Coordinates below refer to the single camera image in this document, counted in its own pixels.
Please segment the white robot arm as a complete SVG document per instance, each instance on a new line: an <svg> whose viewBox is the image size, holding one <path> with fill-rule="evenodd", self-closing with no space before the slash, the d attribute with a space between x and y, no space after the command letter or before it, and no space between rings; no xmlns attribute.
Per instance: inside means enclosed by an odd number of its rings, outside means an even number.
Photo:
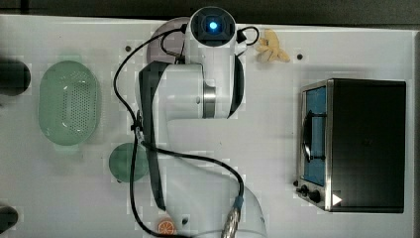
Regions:
<svg viewBox="0 0 420 238"><path fill-rule="evenodd" d="M156 205L175 222L177 236L266 238L260 204L235 170L222 174L200 168L169 144L169 122L227 119L244 96L244 70L236 53L244 37L232 15L203 7L183 31L183 63L155 60L139 73L143 127L137 136L146 149Z"/></svg>

